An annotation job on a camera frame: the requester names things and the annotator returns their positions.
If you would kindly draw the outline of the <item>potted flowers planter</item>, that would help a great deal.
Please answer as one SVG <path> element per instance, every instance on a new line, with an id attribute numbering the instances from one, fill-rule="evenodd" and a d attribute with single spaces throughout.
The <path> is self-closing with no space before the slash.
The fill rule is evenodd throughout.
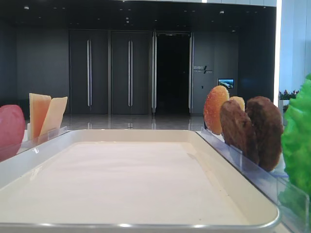
<path id="1" fill-rule="evenodd" d="M 283 110 L 283 113 L 287 111 L 290 99 L 295 99 L 298 93 L 299 90 L 298 91 L 294 90 L 292 92 L 289 92 L 287 90 L 284 90 L 283 92 L 279 91 L 278 94 L 278 99 L 280 101 L 279 107 L 281 108 L 281 110 Z"/>

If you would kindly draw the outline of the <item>dark double door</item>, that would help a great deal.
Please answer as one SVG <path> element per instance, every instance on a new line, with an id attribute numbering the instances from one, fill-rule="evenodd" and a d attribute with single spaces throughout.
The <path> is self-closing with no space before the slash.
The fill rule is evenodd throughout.
<path id="1" fill-rule="evenodd" d="M 111 46 L 112 114 L 148 114 L 150 34 L 113 32 Z"/>
<path id="2" fill-rule="evenodd" d="M 108 33 L 71 30 L 70 108 L 72 114 L 108 113 Z"/>

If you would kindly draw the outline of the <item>green lettuce leaf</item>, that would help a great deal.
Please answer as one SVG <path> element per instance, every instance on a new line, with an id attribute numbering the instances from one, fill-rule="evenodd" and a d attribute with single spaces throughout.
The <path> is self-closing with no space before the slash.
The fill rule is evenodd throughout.
<path id="1" fill-rule="evenodd" d="M 311 75 L 306 76 L 284 115 L 287 126 L 281 136 L 285 172 L 290 186 L 281 200 L 295 214 L 311 222 Z"/>

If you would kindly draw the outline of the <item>clear acrylic rail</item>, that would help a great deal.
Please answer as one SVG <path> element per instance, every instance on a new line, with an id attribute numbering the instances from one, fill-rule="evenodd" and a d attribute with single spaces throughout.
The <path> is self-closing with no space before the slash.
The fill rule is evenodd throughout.
<path id="1" fill-rule="evenodd" d="M 5 161 L 9 158 L 12 158 L 26 150 L 30 150 L 32 148 L 35 148 L 45 142 L 48 142 L 58 136 L 63 135 L 68 131 L 67 126 L 62 127 L 60 129 L 54 129 L 42 136 L 39 136 L 35 139 L 27 140 L 24 142 L 21 142 L 17 145 L 8 146 L 5 148 L 0 149 L 0 161 Z"/>
<path id="2" fill-rule="evenodd" d="M 198 134 L 281 211 L 281 223 L 291 233 L 311 231 L 311 199 L 290 183 L 285 172 L 267 172 L 251 162 L 234 146 L 202 128 Z"/>

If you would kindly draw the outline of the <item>orange cheese slice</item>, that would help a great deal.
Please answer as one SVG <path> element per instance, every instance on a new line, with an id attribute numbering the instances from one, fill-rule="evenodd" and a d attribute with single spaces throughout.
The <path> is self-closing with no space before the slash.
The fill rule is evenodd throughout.
<path id="1" fill-rule="evenodd" d="M 48 95 L 29 94 L 31 139 L 40 136 L 51 100 L 51 96 Z"/>

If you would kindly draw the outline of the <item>clear acrylic left rail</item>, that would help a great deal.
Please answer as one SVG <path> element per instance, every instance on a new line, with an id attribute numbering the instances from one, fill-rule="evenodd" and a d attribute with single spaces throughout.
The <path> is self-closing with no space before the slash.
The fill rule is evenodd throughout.
<path id="1" fill-rule="evenodd" d="M 45 142 L 48 142 L 58 136 L 63 135 L 68 131 L 67 126 L 62 127 L 60 129 L 54 129 L 42 136 L 39 136 L 35 139 L 27 140 L 24 142 L 21 142 L 17 145 L 8 146 L 5 148 L 0 149 L 0 161 L 5 161 L 9 158 L 12 158 L 26 150 L 30 150 L 32 148 L 35 148 Z"/>

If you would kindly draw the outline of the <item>small golden bun slice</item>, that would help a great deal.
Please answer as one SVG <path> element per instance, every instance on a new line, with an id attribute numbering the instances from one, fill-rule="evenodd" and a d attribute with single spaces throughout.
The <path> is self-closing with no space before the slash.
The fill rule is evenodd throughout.
<path id="1" fill-rule="evenodd" d="M 229 99 L 230 99 L 230 100 L 236 101 L 236 102 L 239 104 L 240 108 L 241 108 L 243 111 L 245 111 L 245 102 L 244 102 L 244 99 L 243 99 L 242 97 L 232 96 L 232 97 L 230 97 Z"/>

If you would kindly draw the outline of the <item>thin brown meat patty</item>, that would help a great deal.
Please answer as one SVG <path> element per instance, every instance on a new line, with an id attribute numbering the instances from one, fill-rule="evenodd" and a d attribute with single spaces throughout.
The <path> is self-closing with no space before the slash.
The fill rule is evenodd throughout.
<path id="1" fill-rule="evenodd" d="M 220 122 L 225 143 L 241 150 L 243 156 L 259 164 L 257 139 L 251 119 L 235 100 L 222 104 Z"/>

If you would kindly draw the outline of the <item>pale yellow cheese slice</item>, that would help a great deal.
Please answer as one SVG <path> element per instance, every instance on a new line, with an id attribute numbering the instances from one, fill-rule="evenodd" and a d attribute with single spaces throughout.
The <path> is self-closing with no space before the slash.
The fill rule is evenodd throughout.
<path id="1" fill-rule="evenodd" d="M 40 131 L 40 136 L 47 134 L 52 130 L 60 129 L 67 101 L 68 97 L 53 98 L 51 100 Z"/>

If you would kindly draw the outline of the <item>large golden bun top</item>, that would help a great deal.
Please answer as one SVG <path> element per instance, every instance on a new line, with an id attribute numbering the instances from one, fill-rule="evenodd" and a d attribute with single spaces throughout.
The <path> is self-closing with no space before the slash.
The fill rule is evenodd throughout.
<path id="1" fill-rule="evenodd" d="M 222 85 L 212 88 L 207 95 L 203 111 L 204 123 L 206 128 L 216 135 L 222 133 L 220 109 L 222 104 L 228 100 L 229 92 Z"/>

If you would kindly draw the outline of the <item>clear acrylic right rail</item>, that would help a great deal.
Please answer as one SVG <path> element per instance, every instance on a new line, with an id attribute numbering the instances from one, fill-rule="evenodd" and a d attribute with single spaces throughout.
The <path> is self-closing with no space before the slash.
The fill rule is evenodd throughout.
<path id="1" fill-rule="evenodd" d="M 234 146 L 202 128 L 198 134 L 281 211 L 281 223 L 291 233 L 311 231 L 311 199 L 290 183 L 285 172 L 267 172 L 251 162 Z"/>

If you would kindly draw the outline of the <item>wall mounted display screen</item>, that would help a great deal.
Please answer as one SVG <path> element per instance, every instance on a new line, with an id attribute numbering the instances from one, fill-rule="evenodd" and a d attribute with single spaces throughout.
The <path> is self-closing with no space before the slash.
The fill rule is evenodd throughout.
<path id="1" fill-rule="evenodd" d="M 218 79 L 218 85 L 224 86 L 228 89 L 233 89 L 234 80 L 233 79 Z"/>

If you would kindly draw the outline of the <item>dark double door middle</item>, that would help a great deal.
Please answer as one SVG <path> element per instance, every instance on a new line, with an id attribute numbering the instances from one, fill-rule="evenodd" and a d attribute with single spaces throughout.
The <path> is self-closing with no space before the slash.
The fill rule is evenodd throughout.
<path id="1" fill-rule="evenodd" d="M 113 32 L 111 46 L 112 114 L 148 114 L 150 34 Z"/>

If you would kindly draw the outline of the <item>dark double door left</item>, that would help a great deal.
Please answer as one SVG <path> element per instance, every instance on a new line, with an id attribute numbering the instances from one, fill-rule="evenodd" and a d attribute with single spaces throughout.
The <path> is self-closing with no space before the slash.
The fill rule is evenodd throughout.
<path id="1" fill-rule="evenodd" d="M 70 108 L 72 114 L 108 113 L 108 33 L 71 30 Z"/>

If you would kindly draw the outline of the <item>white rectangular metal tray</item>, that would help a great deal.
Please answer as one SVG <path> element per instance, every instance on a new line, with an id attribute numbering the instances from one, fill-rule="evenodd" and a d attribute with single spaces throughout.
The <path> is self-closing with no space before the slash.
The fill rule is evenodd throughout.
<path id="1" fill-rule="evenodd" d="M 192 131 L 70 131 L 0 164 L 3 233 L 264 233 L 279 220 Z"/>

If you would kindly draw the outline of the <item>thick brown meat patty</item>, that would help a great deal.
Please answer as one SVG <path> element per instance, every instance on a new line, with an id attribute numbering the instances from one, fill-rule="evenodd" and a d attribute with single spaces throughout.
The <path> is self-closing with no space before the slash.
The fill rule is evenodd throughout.
<path id="1" fill-rule="evenodd" d="M 249 99 L 246 113 L 255 129 L 258 145 L 259 166 L 272 171 L 279 163 L 282 152 L 282 118 L 279 109 L 269 98 L 257 96 Z"/>

